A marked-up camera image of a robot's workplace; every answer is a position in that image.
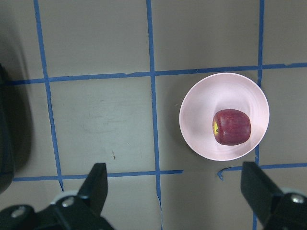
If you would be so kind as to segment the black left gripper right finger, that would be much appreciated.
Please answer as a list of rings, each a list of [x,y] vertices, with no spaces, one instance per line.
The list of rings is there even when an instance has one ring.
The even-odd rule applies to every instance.
[[[256,163],[243,162],[240,189],[264,230],[307,228],[307,196],[279,188]]]

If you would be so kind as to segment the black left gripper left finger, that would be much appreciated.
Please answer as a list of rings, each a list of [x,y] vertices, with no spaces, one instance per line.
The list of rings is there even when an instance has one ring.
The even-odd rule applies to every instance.
[[[61,195],[36,212],[30,205],[14,205],[0,212],[2,230],[112,230],[101,216],[108,191],[105,163],[96,163],[74,195]]]

